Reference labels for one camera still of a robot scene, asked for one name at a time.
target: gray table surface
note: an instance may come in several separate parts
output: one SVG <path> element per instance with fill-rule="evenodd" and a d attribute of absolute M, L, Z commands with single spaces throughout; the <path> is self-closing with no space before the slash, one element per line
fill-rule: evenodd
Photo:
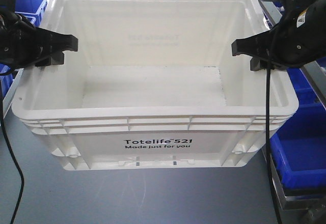
<path fill-rule="evenodd" d="M 241 168 L 66 171 L 11 111 L 6 128 L 26 181 L 16 224 L 277 223 L 261 152 Z M 1 224 L 19 187 L 1 135 Z M 296 223 L 298 212 L 282 215 Z"/>

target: plastic crate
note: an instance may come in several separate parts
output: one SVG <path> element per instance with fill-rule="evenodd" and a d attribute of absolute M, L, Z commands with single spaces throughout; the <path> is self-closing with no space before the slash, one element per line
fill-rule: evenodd
<path fill-rule="evenodd" d="M 326 111 L 301 106 L 271 138 L 281 182 L 288 189 L 326 187 Z"/>
<path fill-rule="evenodd" d="M 300 69 L 287 69 L 300 104 L 319 102 L 317 96 Z"/>
<path fill-rule="evenodd" d="M 266 73 L 231 52 L 267 30 L 258 0 L 50 0 L 42 27 L 79 51 L 24 69 L 12 108 L 64 169 L 239 167 L 264 145 Z M 298 100 L 271 80 L 273 133 Z"/>
<path fill-rule="evenodd" d="M 9 67 L 3 64 L 0 64 L 0 73 L 6 73 L 9 71 Z M 2 88 L 2 97 L 4 98 L 5 95 L 7 94 L 12 82 L 13 82 L 13 77 L 12 74 L 10 75 L 5 75 L 5 76 L 0 76 L 1 79 L 1 88 Z"/>
<path fill-rule="evenodd" d="M 39 26 L 46 6 L 47 0 L 16 0 L 15 12 L 26 17 L 34 17 L 34 25 Z"/>

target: yellow sticker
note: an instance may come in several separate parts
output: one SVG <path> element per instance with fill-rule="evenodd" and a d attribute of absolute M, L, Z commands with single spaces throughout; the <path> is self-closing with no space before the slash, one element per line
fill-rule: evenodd
<path fill-rule="evenodd" d="M 296 19 L 296 27 L 300 27 L 301 25 L 303 25 L 306 22 L 306 13 L 307 13 L 307 9 L 305 9 Z"/>

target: robotic arm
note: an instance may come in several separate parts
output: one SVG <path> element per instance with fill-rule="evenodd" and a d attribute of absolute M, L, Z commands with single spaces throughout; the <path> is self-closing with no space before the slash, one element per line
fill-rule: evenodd
<path fill-rule="evenodd" d="M 63 51 L 77 51 L 78 39 L 35 27 L 23 15 L 14 13 L 16 0 L 0 0 L 0 63 L 10 70 L 31 65 L 64 63 Z"/>
<path fill-rule="evenodd" d="M 300 68 L 326 56 L 326 0 L 263 1 L 281 2 L 284 15 L 270 31 L 235 40 L 233 56 L 252 56 L 253 71 L 266 68 L 268 60 L 273 68 Z"/>

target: blue storage bin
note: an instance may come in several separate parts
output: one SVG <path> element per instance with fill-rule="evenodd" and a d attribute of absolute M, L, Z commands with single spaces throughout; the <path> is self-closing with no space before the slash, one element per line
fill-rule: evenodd
<path fill-rule="evenodd" d="M 326 187 L 326 110 L 302 105 L 270 139 L 284 188 Z"/>
<path fill-rule="evenodd" d="M 40 26 L 47 0 L 16 0 L 16 13 L 26 17 L 34 17 L 35 26 Z"/>
<path fill-rule="evenodd" d="M 8 66 L 0 64 L 0 73 L 6 73 L 9 69 L 10 68 Z M 0 76 L 0 79 L 1 79 L 2 96 L 4 98 L 13 82 L 13 77 L 12 74 L 10 74 L 6 76 Z"/>
<path fill-rule="evenodd" d="M 311 88 L 300 69 L 287 69 L 287 73 L 289 74 L 300 105 L 311 104 L 318 101 L 314 90 Z"/>

